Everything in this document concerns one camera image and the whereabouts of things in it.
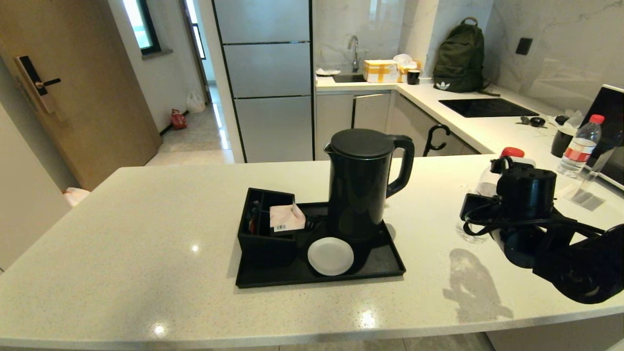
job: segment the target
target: kettle handle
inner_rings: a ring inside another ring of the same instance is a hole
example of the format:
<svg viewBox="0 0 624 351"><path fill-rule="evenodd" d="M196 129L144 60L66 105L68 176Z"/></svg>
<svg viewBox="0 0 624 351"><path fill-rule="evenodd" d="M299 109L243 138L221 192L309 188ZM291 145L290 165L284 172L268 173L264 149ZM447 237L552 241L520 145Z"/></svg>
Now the kettle handle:
<svg viewBox="0 0 624 351"><path fill-rule="evenodd" d="M408 136L392 136L392 138L394 139L394 148L405 150L405 154L403 154L399 177L394 182L388 184L386 198L405 188L405 185L409 182L409 176L412 174L412 165L414 164L415 150L412 139Z"/></svg>

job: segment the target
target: black electric kettle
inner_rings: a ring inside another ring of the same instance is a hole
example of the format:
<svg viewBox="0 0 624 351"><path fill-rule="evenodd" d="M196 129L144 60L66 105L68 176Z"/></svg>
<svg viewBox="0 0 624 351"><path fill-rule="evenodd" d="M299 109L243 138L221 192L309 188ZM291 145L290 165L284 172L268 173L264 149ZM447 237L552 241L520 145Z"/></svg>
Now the black electric kettle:
<svg viewBox="0 0 624 351"><path fill-rule="evenodd" d="M395 149L405 150L399 177L388 184ZM390 136L370 129L336 133L325 147L331 158L327 225L330 232L351 244L374 239L384 203L409 181L414 143L407 136Z"/></svg>

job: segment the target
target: kitchen sink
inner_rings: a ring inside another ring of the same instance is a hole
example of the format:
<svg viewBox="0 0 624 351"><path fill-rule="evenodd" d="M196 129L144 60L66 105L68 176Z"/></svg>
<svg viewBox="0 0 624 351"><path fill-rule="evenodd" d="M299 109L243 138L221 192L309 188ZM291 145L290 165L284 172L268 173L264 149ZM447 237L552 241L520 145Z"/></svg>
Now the kitchen sink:
<svg viewBox="0 0 624 351"><path fill-rule="evenodd" d="M362 83L366 82L363 74L341 74L334 76L336 83Z"/></svg>

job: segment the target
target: white countertop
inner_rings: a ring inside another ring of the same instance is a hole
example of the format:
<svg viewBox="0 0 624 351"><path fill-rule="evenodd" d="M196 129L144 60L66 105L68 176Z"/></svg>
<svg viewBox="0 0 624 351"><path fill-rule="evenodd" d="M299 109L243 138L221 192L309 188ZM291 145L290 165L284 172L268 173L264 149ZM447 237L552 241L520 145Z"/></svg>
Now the white countertop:
<svg viewBox="0 0 624 351"><path fill-rule="evenodd" d="M547 128L534 128L516 124L519 117L465 118L446 107L439 100L496 98L478 92L456 93L433 88L430 79L421 79L419 85L407 83L336 83L332 77L316 77L317 92L396 90L415 105L423 109L438 122L447 125L451 131L481 154L498 154L507 146L518 147L537 166L553 169L559 158L550 154L552 138L557 128L546 123ZM534 99L522 97L501 87L492 86L489 91L501 94L501 98L528 108L541 117L554 116L558 110Z"/></svg>
<svg viewBox="0 0 624 351"><path fill-rule="evenodd" d="M326 201L329 162L122 168L0 276L0 345L191 349L459 334L624 312L578 304L458 234L464 194L491 156L422 157L384 219L403 277L238 289L248 187ZM393 162L396 176L399 162ZM559 177L562 189L575 180ZM624 200L564 215L608 228Z"/></svg>

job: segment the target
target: red bottle cap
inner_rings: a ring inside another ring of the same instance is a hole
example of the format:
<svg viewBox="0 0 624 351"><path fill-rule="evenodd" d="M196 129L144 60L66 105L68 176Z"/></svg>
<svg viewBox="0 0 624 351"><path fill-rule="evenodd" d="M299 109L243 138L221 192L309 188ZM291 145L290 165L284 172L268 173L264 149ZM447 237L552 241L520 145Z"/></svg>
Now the red bottle cap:
<svg viewBox="0 0 624 351"><path fill-rule="evenodd" d="M589 121L595 124L602 124L602 122L605 121L605 116L600 114L592 114L592 116L589 117Z"/></svg>
<svg viewBox="0 0 624 351"><path fill-rule="evenodd" d="M506 147L505 149L503 149L503 152L500 153L500 156L524 157L524 151L516 149L515 147Z"/></svg>

